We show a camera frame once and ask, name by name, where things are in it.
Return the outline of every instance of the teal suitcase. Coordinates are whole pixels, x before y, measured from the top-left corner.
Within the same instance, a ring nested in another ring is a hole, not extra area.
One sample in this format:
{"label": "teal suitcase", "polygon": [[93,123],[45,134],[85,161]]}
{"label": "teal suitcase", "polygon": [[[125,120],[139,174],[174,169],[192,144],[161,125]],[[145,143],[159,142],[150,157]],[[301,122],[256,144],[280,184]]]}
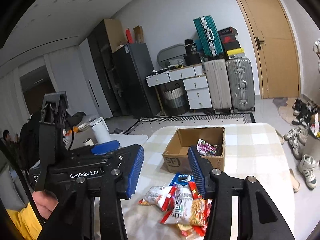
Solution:
{"label": "teal suitcase", "polygon": [[204,53],[211,57],[223,54],[222,43],[212,17],[210,15],[202,16],[194,19],[193,22],[195,23]]}

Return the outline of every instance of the checkered tablecloth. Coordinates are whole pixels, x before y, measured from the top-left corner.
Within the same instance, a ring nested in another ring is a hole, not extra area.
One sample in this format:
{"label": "checkered tablecloth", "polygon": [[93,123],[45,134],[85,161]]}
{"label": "checkered tablecloth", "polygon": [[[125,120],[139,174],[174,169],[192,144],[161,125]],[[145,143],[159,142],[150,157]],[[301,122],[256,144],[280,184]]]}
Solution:
{"label": "checkered tablecloth", "polygon": [[[174,174],[164,165],[162,153],[180,128],[207,126],[164,127],[156,131],[143,145],[144,163],[135,194],[122,200],[124,223],[129,240],[182,239],[175,226],[160,224],[164,216],[156,206],[141,206],[138,201],[151,186],[168,185]],[[294,227],[294,197],[289,167],[275,129],[265,123],[224,125],[226,133],[225,173],[245,179],[255,176],[274,201],[291,231]],[[237,198],[233,197],[231,239],[237,239]]]}

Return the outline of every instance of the trash can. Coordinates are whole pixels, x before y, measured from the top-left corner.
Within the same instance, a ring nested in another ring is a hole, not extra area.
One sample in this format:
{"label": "trash can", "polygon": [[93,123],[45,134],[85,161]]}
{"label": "trash can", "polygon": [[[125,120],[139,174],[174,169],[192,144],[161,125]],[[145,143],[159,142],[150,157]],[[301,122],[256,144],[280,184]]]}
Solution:
{"label": "trash can", "polygon": [[308,137],[306,144],[303,149],[303,154],[312,156],[316,161],[320,160],[320,137],[316,137],[312,130],[311,126],[314,124],[311,123],[308,129]]}
{"label": "trash can", "polygon": [[181,115],[188,111],[186,95],[180,86],[174,90],[164,91],[163,93],[169,115]]}

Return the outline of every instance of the white curtain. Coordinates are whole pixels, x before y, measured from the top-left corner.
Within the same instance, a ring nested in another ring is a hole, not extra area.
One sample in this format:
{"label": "white curtain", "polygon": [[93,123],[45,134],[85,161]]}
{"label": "white curtain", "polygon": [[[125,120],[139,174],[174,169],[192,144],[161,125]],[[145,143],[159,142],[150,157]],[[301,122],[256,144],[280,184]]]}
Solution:
{"label": "white curtain", "polygon": [[18,68],[0,78],[0,132],[9,130],[12,137],[20,134],[27,122],[28,109],[21,90]]}
{"label": "white curtain", "polygon": [[44,61],[55,90],[67,92],[69,114],[98,115],[81,68],[78,46],[45,54]]}

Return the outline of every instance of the rug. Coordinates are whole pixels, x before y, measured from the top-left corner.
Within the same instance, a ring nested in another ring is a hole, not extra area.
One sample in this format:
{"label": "rug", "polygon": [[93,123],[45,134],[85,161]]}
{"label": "rug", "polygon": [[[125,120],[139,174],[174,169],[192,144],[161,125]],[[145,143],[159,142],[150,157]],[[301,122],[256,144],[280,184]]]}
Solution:
{"label": "rug", "polygon": [[295,103],[295,101],[296,98],[274,98],[272,100],[277,107],[281,118],[289,124],[291,124],[292,120],[295,118],[292,109],[292,105]]}
{"label": "rug", "polygon": [[142,117],[125,134],[148,135],[167,126],[187,125],[223,125],[238,123],[254,123],[252,113],[228,114],[228,115],[190,115],[179,117]]}

